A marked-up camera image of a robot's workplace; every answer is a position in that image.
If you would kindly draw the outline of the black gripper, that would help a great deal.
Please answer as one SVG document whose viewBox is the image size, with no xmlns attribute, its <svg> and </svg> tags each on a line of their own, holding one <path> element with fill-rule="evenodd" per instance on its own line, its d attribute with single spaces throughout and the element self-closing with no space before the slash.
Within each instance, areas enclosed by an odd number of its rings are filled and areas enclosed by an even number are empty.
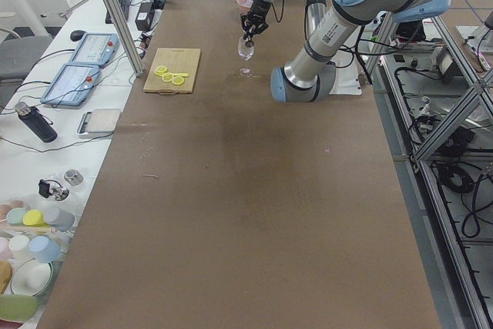
<svg viewBox="0 0 493 329">
<path fill-rule="evenodd" d="M 265 31 L 269 25 L 266 18 L 269 12 L 269 2 L 265 0 L 253 0 L 250 10 L 240 16 L 243 39 L 252 42 L 253 36 Z"/>
</svg>

